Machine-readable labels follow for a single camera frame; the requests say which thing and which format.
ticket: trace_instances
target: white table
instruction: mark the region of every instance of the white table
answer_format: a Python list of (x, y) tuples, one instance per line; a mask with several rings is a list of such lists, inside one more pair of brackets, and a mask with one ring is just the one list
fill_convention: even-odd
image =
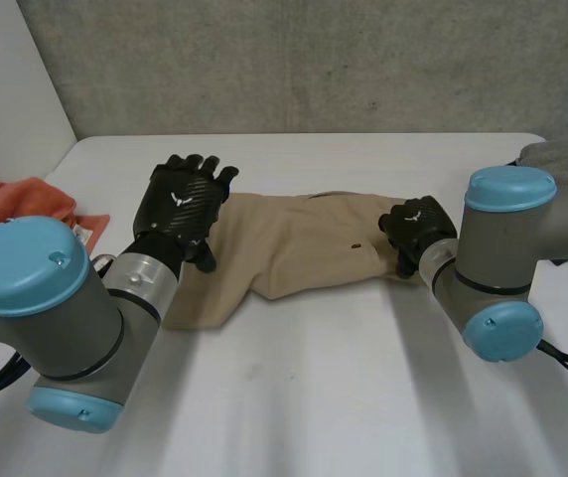
[[(436, 196), (458, 224), (469, 175), (529, 134), (102, 137), (48, 180), (109, 213), (119, 252), (155, 164), (216, 154), (234, 191)], [(532, 302), (568, 351), (568, 263), (540, 263)], [(10, 350), (0, 345), (0, 366)], [(568, 375), (539, 353), (492, 365), (425, 288), (372, 280), (267, 302), (219, 331), (160, 333), (119, 422), (89, 435), (24, 410), (31, 372), (0, 394), (0, 476), (568, 476)]]

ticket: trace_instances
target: robotic hand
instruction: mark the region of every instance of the robotic hand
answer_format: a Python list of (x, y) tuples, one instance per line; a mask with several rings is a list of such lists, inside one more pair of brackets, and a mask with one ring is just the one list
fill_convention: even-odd
[(238, 174), (236, 168), (225, 167), (215, 179), (218, 164), (215, 156), (203, 163), (203, 156), (193, 154), (187, 159), (173, 155), (167, 164), (156, 166), (134, 219), (134, 236), (166, 236), (185, 261), (200, 271), (214, 271), (215, 259), (206, 238), (217, 221), (220, 205), (228, 199), (229, 184)]
[[(112, 427), (174, 298), (183, 261), (215, 269), (207, 237), (238, 174), (225, 167), (216, 178), (218, 162), (172, 156), (156, 167), (135, 240), (102, 282), (64, 224), (44, 217), (0, 224), (0, 342), (40, 374), (28, 401), (35, 416), (92, 433)], [(17, 379), (27, 365), (16, 361), (0, 373), (13, 369)]]
[(538, 169), (487, 168), (470, 179), (458, 239), (432, 197), (394, 206), (379, 227), (399, 252), (399, 276), (419, 271), (479, 357), (514, 361), (538, 348), (568, 369), (528, 303), (537, 261), (568, 259), (568, 186)]

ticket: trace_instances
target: orange cloth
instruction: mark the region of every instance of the orange cloth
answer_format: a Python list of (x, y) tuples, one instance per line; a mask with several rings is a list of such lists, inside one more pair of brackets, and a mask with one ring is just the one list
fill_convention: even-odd
[(14, 183), (0, 182), (0, 223), (17, 217), (48, 216), (62, 221), (71, 229), (80, 226), (92, 231), (85, 244), (92, 252), (109, 216), (76, 216), (74, 199), (37, 177)]

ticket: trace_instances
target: carbon fiber hand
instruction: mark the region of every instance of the carbon fiber hand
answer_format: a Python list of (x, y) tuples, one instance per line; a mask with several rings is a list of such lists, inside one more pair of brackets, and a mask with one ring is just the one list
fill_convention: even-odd
[(207, 245), (210, 228), (217, 221), (229, 195), (235, 167), (225, 167), (215, 178), (219, 159), (192, 154), (186, 159), (173, 155), (156, 166), (134, 219), (134, 236), (156, 232), (172, 238), (185, 260), (201, 271), (213, 271), (215, 259)]

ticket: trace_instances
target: screw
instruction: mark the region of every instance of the screw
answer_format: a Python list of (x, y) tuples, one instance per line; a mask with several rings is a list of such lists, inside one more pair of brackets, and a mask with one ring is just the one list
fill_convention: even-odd
[(132, 273), (129, 275), (129, 282), (134, 286), (140, 285), (142, 281), (143, 278), (138, 273)]

